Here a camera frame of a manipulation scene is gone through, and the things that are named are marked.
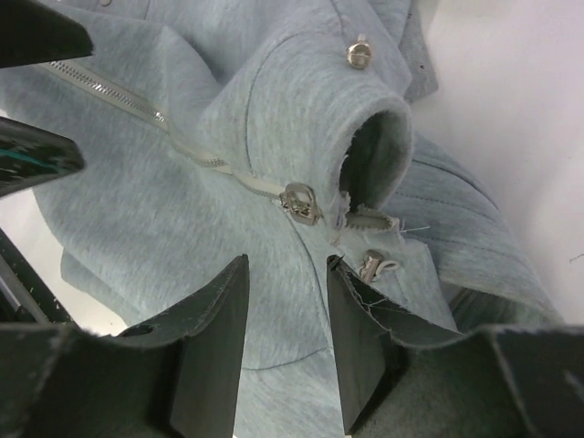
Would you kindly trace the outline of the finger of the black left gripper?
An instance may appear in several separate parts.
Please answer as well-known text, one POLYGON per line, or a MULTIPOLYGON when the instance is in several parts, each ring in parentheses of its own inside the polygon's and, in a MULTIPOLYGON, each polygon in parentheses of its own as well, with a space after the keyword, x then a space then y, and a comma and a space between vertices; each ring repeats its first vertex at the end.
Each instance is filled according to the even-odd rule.
POLYGON ((88 57, 93 48, 84 26, 48 6, 1 7, 1 68, 88 57))
POLYGON ((78 145, 55 133, 1 118, 1 196, 81 172, 78 145))

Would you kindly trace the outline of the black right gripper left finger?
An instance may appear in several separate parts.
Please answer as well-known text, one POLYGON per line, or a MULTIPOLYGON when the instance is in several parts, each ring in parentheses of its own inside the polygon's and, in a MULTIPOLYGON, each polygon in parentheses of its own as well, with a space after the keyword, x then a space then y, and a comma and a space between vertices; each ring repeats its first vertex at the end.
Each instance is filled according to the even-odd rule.
POLYGON ((72 324, 1 327, 4 437, 229 437, 249 263, 118 336, 72 324))

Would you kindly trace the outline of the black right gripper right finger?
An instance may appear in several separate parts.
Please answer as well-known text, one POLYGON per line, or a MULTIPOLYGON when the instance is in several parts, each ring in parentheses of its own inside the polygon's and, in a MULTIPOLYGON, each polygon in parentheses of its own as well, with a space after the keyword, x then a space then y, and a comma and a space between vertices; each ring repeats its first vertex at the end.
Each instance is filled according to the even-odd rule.
POLYGON ((460 334, 328 259, 328 310, 348 437, 580 437, 583 329, 460 334))

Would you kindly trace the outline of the grey zip jacket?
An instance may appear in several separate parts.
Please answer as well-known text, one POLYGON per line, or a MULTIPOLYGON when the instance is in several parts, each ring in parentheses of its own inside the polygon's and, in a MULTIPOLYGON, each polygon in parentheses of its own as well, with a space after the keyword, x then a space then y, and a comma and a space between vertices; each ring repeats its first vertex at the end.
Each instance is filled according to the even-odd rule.
POLYGON ((412 1, 53 1, 90 57, 1 72, 1 107, 75 141, 35 189, 63 277, 142 322, 250 259, 239 437, 343 435, 326 291, 338 255, 463 333, 558 324, 494 202, 416 134, 437 82, 412 1))

